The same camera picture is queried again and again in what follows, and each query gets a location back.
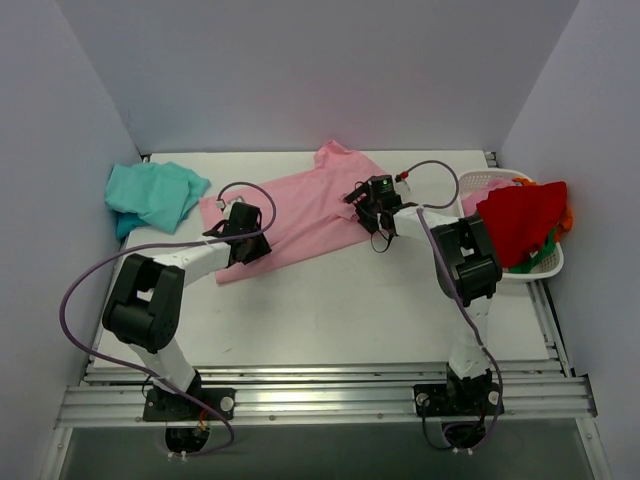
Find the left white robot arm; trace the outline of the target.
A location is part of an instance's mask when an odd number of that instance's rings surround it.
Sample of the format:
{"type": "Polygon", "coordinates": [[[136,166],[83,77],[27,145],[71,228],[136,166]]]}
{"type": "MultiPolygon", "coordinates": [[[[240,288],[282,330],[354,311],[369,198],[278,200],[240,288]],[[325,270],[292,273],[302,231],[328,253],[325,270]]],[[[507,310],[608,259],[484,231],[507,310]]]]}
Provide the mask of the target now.
{"type": "Polygon", "coordinates": [[[166,408],[179,419],[194,417],[202,405],[199,374],[176,340],[183,291],[212,273],[269,254],[261,227],[261,209],[238,200],[193,246],[156,256],[133,253],[121,264],[103,327],[156,374],[154,386],[168,392],[166,408]]]}

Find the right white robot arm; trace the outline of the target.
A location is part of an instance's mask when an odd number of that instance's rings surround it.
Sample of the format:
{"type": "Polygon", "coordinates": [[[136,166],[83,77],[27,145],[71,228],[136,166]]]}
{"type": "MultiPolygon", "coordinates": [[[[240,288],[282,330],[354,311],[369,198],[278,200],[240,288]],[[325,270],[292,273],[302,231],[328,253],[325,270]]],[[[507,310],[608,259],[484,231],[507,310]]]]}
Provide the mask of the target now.
{"type": "Polygon", "coordinates": [[[473,381],[491,367],[487,353],[489,311],[502,267],[479,215],[456,217],[435,213],[424,204],[405,202],[389,175],[358,182],[344,202],[355,209],[358,223],[389,240],[410,238],[432,248],[442,292],[458,306],[462,320],[447,362],[456,380],[444,388],[444,400],[455,412],[469,411],[480,400],[473,381]]]}

